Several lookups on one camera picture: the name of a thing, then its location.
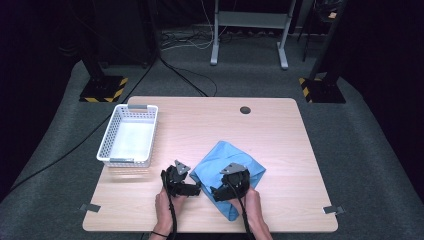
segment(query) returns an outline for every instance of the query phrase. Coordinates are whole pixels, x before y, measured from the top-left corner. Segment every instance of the table hole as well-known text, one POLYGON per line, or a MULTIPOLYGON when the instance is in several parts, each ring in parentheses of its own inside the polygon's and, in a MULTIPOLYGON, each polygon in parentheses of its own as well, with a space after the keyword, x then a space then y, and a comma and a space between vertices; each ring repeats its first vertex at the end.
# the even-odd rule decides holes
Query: table hole
POLYGON ((243 113, 243 114, 249 114, 251 112, 251 110, 250 110, 249 107, 244 106, 244 107, 240 108, 240 112, 243 113))

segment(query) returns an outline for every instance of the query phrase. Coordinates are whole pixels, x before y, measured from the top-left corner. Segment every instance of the white plastic basket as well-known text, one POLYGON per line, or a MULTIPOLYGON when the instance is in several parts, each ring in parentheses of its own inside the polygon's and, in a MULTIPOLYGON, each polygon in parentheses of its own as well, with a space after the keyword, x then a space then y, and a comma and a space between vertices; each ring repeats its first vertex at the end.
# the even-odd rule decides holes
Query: white plastic basket
POLYGON ((119 104, 97 152, 108 167, 149 167, 158 107, 119 104))

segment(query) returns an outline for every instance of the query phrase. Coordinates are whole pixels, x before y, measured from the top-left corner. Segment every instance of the human hand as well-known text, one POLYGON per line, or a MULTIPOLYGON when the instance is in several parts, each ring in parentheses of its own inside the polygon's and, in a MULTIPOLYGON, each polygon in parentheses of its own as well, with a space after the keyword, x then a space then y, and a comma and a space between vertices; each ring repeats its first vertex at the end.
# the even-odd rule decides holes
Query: human hand
MULTIPOLYGON (((243 206, 246 210, 247 220, 249 222, 250 230, 256 239, 272 239, 269 232, 268 225, 265 223, 262 216, 261 197, 258 191, 250 186, 247 190, 246 196, 241 199, 243 206)), ((243 214, 243 209, 238 199, 228 200, 238 211, 240 215, 243 214)))
MULTIPOLYGON (((178 217, 183 208, 184 202, 187 196, 171 196, 172 204, 174 205, 175 215, 178 217)), ((153 231, 164 236, 168 236, 172 230, 172 215, 169 209, 169 199, 165 188, 162 187, 159 194, 156 195, 155 199, 156 218, 157 223, 153 231)), ((151 235, 150 239, 159 238, 160 235, 151 235)))

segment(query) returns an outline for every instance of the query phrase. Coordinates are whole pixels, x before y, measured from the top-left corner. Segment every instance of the tripod base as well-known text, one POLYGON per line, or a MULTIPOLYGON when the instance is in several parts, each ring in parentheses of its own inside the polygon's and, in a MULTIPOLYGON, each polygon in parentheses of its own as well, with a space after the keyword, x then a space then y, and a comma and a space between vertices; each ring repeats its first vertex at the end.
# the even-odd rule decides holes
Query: tripod base
POLYGON ((346 103, 336 84, 328 85, 320 79, 299 79, 303 95, 308 103, 346 103))
POLYGON ((80 95, 80 102, 116 102, 124 91, 128 78, 103 76, 90 78, 80 95))

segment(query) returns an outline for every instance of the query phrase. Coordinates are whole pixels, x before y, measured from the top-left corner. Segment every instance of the gray carpet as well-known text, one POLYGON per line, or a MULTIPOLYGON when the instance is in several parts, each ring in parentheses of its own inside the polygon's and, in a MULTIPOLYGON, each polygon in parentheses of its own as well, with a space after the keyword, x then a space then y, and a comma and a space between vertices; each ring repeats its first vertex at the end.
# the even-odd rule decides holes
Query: gray carpet
MULTIPOLYGON (((298 79, 309 75, 318 51, 311 50, 302 62, 303 42, 289 37, 289 70, 282 71, 276 41, 265 37, 223 43, 214 67, 209 65, 211 47, 179 47, 161 53, 169 64, 212 79, 217 97, 297 101, 330 200, 347 212, 337 216, 339 229, 334 233, 275 233, 274 239, 424 239, 423 204, 361 95, 339 79, 346 104, 306 103, 298 79)), ((134 87, 131 96, 199 96, 160 61, 137 85, 148 70, 111 66, 104 72, 129 78, 119 102, 134 87)), ((211 80, 180 72, 208 95, 214 95, 211 80)), ((0 239, 147 239, 143 233, 89 233, 82 228, 85 213, 78 208, 91 200, 103 167, 96 153, 105 119, 117 104, 79 102, 88 78, 84 65, 77 63, 48 132, 17 182, 88 139, 1 203, 0 239)))

